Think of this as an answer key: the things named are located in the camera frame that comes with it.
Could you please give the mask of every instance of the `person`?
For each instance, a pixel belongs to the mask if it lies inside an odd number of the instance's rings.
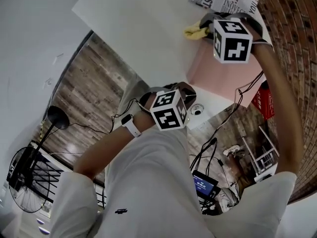
[[[247,27],[254,40],[261,38]],[[133,122],[141,136],[120,126],[91,146],[73,172],[61,174],[51,237],[274,237],[303,155],[302,123],[272,47],[255,44],[252,52],[273,98],[280,153],[274,176],[246,188],[230,211],[203,215],[189,169],[186,130],[161,132],[150,115],[138,111]],[[105,168],[106,207],[98,214],[93,179]]]

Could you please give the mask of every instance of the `smartwatch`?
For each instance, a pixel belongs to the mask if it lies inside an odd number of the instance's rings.
[[[141,136],[141,132],[137,129],[137,127],[133,123],[133,116],[131,114],[126,115],[122,120],[121,124],[123,127],[126,127],[129,132],[134,136]]]

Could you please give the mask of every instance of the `electric fan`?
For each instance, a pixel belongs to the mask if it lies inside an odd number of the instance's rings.
[[[15,203],[25,212],[39,211],[50,192],[50,172],[47,160],[39,153],[39,149],[47,139],[53,127],[66,129],[69,119],[65,112],[58,107],[48,109],[51,126],[35,149],[24,147],[16,152],[12,158],[7,181]]]

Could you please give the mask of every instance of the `watch face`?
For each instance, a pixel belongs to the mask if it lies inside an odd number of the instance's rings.
[[[121,124],[124,125],[124,124],[126,124],[127,122],[129,122],[131,119],[132,119],[132,115],[131,115],[131,114],[128,114],[128,115],[126,115],[126,116],[121,120]]]

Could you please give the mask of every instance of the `white watch strap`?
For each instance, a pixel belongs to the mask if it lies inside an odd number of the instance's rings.
[[[122,125],[123,127],[126,127],[129,132],[134,136],[134,137],[138,137],[141,136],[141,132],[138,130],[138,128],[134,125],[133,123],[133,118],[131,120],[129,120],[127,123]]]

